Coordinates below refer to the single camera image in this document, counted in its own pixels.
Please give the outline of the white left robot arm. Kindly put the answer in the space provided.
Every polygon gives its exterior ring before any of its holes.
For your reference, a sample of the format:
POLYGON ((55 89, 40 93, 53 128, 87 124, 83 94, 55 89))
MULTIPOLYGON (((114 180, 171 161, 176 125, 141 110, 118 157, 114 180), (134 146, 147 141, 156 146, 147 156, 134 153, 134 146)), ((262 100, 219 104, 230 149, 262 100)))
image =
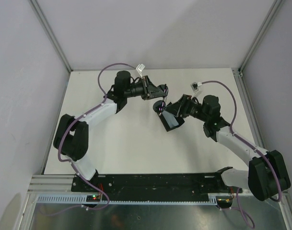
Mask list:
POLYGON ((83 177, 82 187, 94 191, 98 179, 94 177, 97 170, 89 156, 89 133, 92 128, 106 118, 120 112, 128 98, 141 97, 143 100, 165 98, 168 95, 166 84, 154 85, 148 76, 132 78, 126 71, 119 71, 114 84, 105 93, 103 101, 82 115, 75 117, 64 114, 58 124, 53 140, 53 147, 58 150, 58 159, 68 161, 78 175, 83 177))

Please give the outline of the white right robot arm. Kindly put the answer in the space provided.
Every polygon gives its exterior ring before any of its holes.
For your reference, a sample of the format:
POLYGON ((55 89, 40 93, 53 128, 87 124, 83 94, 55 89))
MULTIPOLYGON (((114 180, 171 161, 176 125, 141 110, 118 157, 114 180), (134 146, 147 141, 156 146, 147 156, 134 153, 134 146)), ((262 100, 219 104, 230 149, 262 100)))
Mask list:
POLYGON ((201 120, 206 137, 225 146, 248 166, 247 171, 232 167, 222 169, 221 175, 213 180, 218 192, 234 186, 250 190, 260 201, 280 202, 282 192, 291 186, 282 154, 277 150, 266 150, 235 132, 221 116, 220 109, 216 96, 207 95, 199 103, 184 94, 177 102, 169 103, 163 113, 180 120, 188 116, 201 120))

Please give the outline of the dark aviator sunglasses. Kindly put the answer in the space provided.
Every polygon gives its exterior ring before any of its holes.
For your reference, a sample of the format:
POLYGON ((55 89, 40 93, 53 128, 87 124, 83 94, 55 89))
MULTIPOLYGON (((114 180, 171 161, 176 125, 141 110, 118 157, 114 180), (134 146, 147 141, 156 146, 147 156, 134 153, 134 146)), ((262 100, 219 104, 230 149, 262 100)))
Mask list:
POLYGON ((164 96, 160 100, 156 101, 153 104, 152 108, 157 115, 161 115, 166 107, 166 101, 167 101, 169 89, 168 89, 167 84, 161 84, 159 85, 158 88, 163 90, 164 96))

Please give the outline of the black glasses case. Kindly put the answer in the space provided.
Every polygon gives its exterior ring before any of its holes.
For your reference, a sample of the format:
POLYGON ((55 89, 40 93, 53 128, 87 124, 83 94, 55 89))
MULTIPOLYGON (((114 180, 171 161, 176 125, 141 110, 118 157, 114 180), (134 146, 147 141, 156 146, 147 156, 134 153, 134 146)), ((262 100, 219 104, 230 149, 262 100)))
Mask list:
POLYGON ((166 103, 163 100, 158 101, 157 114, 167 132, 172 131, 184 124, 184 119, 175 117, 173 114, 165 111, 166 103))

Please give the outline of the light blue cleaning cloth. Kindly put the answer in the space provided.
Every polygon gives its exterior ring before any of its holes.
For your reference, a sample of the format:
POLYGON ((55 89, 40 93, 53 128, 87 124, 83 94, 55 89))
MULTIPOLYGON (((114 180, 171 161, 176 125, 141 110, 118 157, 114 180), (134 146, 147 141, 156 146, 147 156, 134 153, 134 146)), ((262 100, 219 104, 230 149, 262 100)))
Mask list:
POLYGON ((176 127, 179 125, 177 119, 174 117, 173 114, 164 111, 164 112, 162 113, 162 115, 164 116, 165 121, 166 121, 167 126, 168 126, 169 129, 176 128, 176 127))

